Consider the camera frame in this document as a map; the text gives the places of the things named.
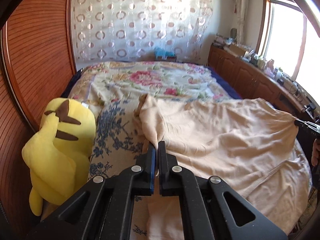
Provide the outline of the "person's right hand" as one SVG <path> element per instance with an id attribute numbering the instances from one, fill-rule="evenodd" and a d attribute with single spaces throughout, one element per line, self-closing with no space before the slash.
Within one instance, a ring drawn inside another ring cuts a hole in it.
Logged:
<path id="1" fill-rule="evenodd" d="M 312 166 L 317 166 L 319 163 L 319 154 L 320 154 L 320 140 L 315 139 L 312 146 L 312 157 L 311 163 Z"/>

